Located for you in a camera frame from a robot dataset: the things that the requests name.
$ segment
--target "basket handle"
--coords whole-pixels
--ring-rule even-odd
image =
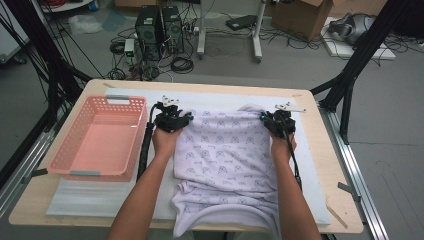
[[[106,95],[106,100],[110,104],[130,104],[128,95]]]
[[[100,171],[84,171],[84,170],[72,170],[69,175],[72,176],[90,176],[90,177],[100,177]]]

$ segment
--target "cardboard box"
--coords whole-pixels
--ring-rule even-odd
[[[264,16],[272,16],[272,12],[274,11],[275,8],[275,4],[271,3],[271,0],[266,0],[266,7],[265,7],[265,12],[264,12]]]
[[[139,8],[143,5],[162,6],[162,0],[115,0],[115,6],[117,7]]]
[[[271,25],[300,39],[311,41],[320,35],[333,4],[343,0],[296,0],[277,3]]]
[[[330,16],[343,17],[346,13],[365,13],[377,16],[383,9],[387,0],[350,0],[345,1],[331,9]]]

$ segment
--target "white device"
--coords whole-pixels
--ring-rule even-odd
[[[135,52],[135,40],[132,38],[125,40],[125,58],[130,66],[137,64],[137,54]]]
[[[162,103],[164,107],[169,107],[172,105],[177,105],[180,102],[179,99],[168,98],[165,95],[162,96]]]
[[[306,112],[305,108],[302,108],[290,102],[287,102],[286,104],[275,105],[275,108],[284,110],[284,111],[290,111],[290,112]]]

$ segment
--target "human arm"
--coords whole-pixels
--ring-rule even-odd
[[[155,130],[155,156],[122,204],[107,239],[146,239],[162,177],[181,131]]]
[[[271,154],[277,173],[278,208],[283,239],[321,239],[311,210],[290,168],[290,151],[285,139],[272,137]],[[289,136],[293,149],[296,141]]]

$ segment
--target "pink plastic basket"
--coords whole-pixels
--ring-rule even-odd
[[[71,180],[130,181],[147,117],[144,97],[87,97],[48,171]]]

